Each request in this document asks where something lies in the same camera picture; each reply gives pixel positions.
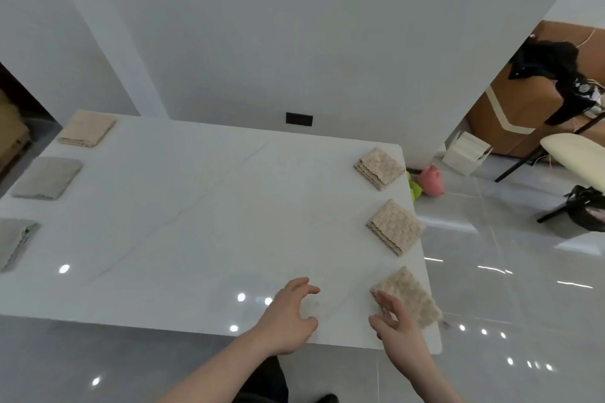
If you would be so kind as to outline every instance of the green toy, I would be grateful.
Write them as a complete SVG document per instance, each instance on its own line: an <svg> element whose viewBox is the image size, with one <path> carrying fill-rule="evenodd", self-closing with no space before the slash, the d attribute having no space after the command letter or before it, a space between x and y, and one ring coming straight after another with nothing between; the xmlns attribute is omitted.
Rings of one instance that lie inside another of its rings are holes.
<svg viewBox="0 0 605 403"><path fill-rule="evenodd" d="M407 172L407 175L410 183L410 193L412 193L412 202L416 202L416 199L422 194L422 187L416 182L412 181L412 177L410 176L409 172Z"/></svg>

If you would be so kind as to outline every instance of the marble vein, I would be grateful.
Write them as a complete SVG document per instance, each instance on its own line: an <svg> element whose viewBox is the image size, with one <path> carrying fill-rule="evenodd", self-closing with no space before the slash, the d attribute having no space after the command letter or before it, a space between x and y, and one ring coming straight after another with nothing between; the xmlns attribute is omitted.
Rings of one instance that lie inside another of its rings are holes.
<svg viewBox="0 0 605 403"><path fill-rule="evenodd" d="M257 148L251 155L246 156L237 166L234 166L234 167L228 169L227 171L225 171L223 174L221 174L220 177L218 178L218 180L216 180L212 185L210 185L208 187L208 190L206 192L204 192L204 194L202 194L198 199L196 199L193 202L193 204L178 211L175 216L169 218L168 220L162 222L161 224L154 225L149 231L147 231L145 233L144 236L137 239L137 241L132 245L132 247L130 247L124 254L122 254L115 262L111 263L107 268L105 268L104 270L100 271L98 274L93 276L90 279L90 281L88 281L88 283L91 284L91 283L95 282L96 280L102 278L104 275L108 274L118 264L122 263L124 260L126 260L128 257L130 257L132 254L134 254L137 250L139 250L140 247L147 241L147 239L152 237L157 231L159 231L160 229L165 228L167 226L170 226L171 224L176 223L178 221L178 219L181 216L183 216L185 213L195 209L202 201L204 201L204 199L210 193L212 193L212 191L214 190L214 188L216 186L219 186L224 181L224 179L227 178L227 176L231 172L242 169L248 161L250 161L254 156L258 155L262 150L264 150L269 145L269 143L270 143L270 140L265 142L261 147Z"/></svg>

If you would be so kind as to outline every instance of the left hand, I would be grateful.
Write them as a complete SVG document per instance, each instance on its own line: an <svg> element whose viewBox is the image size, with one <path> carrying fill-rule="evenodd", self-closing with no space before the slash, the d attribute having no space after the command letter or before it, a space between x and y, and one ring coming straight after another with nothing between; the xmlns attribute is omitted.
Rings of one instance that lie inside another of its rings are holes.
<svg viewBox="0 0 605 403"><path fill-rule="evenodd" d="M319 292L319 287L309 285L308 277L292 279L277 292L252 329L268 355L291 354L307 342L319 323L315 317L301 318L301 301L308 294Z"/></svg>

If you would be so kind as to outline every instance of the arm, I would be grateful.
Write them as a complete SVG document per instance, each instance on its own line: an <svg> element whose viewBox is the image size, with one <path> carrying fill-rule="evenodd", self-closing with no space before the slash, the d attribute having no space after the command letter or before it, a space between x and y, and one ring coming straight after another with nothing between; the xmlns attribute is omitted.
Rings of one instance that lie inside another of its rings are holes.
<svg viewBox="0 0 605 403"><path fill-rule="evenodd" d="M376 301L390 315L372 315L370 325L384 344L389 360L425 403L464 403L464 400L448 384L439 372L418 325L397 298L379 291Z"/></svg>
<svg viewBox="0 0 605 403"><path fill-rule="evenodd" d="M263 360L290 354L307 342L318 322L315 317L301 319L300 305L305 296L319 292L307 277L291 280L256 326L173 387L159 403L231 403Z"/></svg>

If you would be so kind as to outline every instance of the brown cardboard box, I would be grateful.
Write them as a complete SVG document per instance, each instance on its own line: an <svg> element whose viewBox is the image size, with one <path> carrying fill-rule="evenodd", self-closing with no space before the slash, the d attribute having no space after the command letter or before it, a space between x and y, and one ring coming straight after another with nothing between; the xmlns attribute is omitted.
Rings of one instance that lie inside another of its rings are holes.
<svg viewBox="0 0 605 403"><path fill-rule="evenodd" d="M30 131L21 121L19 110L0 90L0 174L30 139Z"/></svg>

